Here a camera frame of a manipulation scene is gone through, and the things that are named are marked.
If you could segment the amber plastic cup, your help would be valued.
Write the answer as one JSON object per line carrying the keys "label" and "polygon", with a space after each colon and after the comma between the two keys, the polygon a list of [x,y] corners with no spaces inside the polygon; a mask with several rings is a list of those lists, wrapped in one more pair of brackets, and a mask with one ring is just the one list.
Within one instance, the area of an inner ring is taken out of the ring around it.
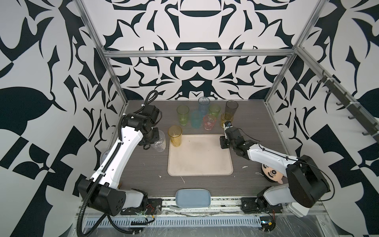
{"label": "amber plastic cup", "polygon": [[177,125],[173,125],[168,130],[168,136],[170,142],[174,147],[179,147],[182,143],[182,128]]}

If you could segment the beige plastic tray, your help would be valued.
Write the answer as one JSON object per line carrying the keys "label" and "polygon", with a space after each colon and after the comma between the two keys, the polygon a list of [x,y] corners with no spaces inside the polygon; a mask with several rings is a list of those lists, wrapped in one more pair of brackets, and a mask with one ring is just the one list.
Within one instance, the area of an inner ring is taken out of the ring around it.
{"label": "beige plastic tray", "polygon": [[234,171],[231,152],[222,149],[221,134],[183,135],[179,147],[168,153],[170,176],[222,176]]}

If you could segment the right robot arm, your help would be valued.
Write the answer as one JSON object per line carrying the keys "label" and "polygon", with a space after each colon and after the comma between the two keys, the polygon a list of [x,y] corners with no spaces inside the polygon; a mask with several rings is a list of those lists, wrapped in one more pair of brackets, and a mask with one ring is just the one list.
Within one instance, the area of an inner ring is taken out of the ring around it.
{"label": "right robot arm", "polygon": [[270,168],[276,171],[263,170],[268,178],[282,174],[287,183],[269,187],[261,193],[263,202],[271,206],[282,203],[296,202],[311,208],[322,196],[330,191],[330,185],[325,175],[309,156],[300,158],[285,155],[262,146],[258,140],[245,140],[240,129],[227,125],[225,135],[220,137],[222,149],[233,150],[239,157],[262,164],[262,169]]}

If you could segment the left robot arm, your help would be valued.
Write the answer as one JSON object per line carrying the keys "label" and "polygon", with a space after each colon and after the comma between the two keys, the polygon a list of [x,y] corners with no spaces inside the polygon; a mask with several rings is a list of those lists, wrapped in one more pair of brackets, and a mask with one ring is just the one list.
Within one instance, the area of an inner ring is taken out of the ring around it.
{"label": "left robot arm", "polygon": [[121,191],[120,178],[133,151],[137,146],[145,150],[159,140],[156,127],[162,112],[154,105],[144,105],[139,111],[123,115],[117,126],[117,139],[104,162],[89,179],[78,184],[86,206],[110,216],[116,216],[123,209],[141,206],[144,194],[141,191]]}

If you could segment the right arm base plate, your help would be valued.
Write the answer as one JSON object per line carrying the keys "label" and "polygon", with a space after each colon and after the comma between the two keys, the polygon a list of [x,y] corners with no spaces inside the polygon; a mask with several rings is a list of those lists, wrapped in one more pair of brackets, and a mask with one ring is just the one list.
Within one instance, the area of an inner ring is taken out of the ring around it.
{"label": "right arm base plate", "polygon": [[241,200],[241,210],[245,214],[252,213],[281,213],[283,206],[281,204],[278,205],[270,205],[265,199],[262,197],[243,197]]}

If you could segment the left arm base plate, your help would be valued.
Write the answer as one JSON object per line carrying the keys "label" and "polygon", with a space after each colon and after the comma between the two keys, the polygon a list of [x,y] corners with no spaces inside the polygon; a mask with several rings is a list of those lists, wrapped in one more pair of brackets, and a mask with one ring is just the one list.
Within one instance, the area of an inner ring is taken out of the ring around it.
{"label": "left arm base plate", "polygon": [[130,207],[123,210],[121,215],[155,215],[161,212],[161,198],[144,199],[139,207]]}

